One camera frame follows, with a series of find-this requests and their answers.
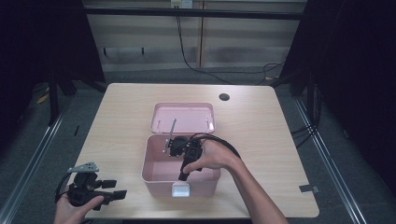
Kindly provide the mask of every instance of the wrist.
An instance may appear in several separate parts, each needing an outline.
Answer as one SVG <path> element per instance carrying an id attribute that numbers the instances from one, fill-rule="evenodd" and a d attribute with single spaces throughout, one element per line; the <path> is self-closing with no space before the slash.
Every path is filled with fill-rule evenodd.
<path id="1" fill-rule="evenodd" d="M 243 166 L 245 166 L 244 162 L 240 158 L 233 156 L 226 161 L 224 169 L 233 174 Z"/>

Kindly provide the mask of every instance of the open lid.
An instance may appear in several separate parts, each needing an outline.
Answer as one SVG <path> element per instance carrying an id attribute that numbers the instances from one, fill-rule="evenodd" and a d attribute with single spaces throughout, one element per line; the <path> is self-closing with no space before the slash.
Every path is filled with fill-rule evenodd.
<path id="1" fill-rule="evenodd" d="M 154 107 L 150 129 L 154 133 L 213 133 L 213 106 L 208 103 L 159 103 Z"/>

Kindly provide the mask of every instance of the table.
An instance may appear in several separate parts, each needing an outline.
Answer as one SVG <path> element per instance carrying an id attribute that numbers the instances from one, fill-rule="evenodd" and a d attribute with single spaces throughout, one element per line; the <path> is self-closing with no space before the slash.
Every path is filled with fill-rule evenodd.
<path id="1" fill-rule="evenodd" d="M 227 93 L 228 101 L 219 96 Z M 91 211 L 88 218 L 247 218 L 248 210 L 231 175 L 221 170 L 211 197 L 152 197 L 141 170 L 150 122 L 158 103 L 210 103 L 214 135 L 230 142 L 247 168 L 286 217 L 316 217 L 318 206 L 307 185 L 274 89 L 260 86 L 121 84 L 108 86 L 76 165 L 95 161 L 98 179 L 116 179 L 126 198 Z"/>

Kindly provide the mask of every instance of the human arm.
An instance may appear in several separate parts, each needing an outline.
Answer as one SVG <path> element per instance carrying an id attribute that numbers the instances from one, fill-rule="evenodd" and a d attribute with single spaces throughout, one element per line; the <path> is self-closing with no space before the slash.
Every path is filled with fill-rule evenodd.
<path id="1" fill-rule="evenodd" d="M 56 213 L 54 224 L 79 224 L 84 220 L 85 215 L 94 207 L 99 205 L 103 196 L 97 196 L 91 199 L 86 204 L 75 207 L 69 202 L 67 194 L 64 194 L 56 203 Z"/>
<path id="2" fill-rule="evenodd" d="M 203 149 L 201 158 L 184 167 L 183 173 L 190 173 L 203 167 L 210 169 L 224 168 L 232 175 L 253 223 L 288 223 L 285 216 L 242 160 L 218 142 L 206 140 L 203 142 Z"/>

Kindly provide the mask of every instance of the wall outlet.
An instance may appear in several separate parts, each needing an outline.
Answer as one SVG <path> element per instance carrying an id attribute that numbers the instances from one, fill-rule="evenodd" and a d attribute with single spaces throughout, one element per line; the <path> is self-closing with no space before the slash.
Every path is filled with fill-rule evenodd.
<path id="1" fill-rule="evenodd" d="M 171 8 L 181 8 L 181 0 L 171 0 Z"/>
<path id="2" fill-rule="evenodd" d="M 192 0 L 181 0 L 182 8 L 192 8 Z"/>
<path id="3" fill-rule="evenodd" d="M 171 8 L 192 8 L 192 0 L 171 0 Z"/>

